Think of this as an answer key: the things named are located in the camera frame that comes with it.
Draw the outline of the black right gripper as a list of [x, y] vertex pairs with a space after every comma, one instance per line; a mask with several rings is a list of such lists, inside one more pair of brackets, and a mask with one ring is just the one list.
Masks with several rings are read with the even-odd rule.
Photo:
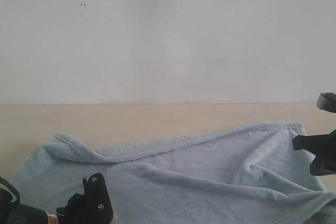
[[309, 166], [311, 175], [335, 175], [335, 130], [324, 135], [297, 135], [292, 139], [292, 145], [295, 151], [324, 153], [315, 155]]

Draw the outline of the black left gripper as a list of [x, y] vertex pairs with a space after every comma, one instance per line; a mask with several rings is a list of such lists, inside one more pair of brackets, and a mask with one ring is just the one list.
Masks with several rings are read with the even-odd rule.
[[48, 224], [84, 224], [89, 223], [86, 194], [75, 193], [65, 207], [56, 209], [55, 214], [47, 214]]

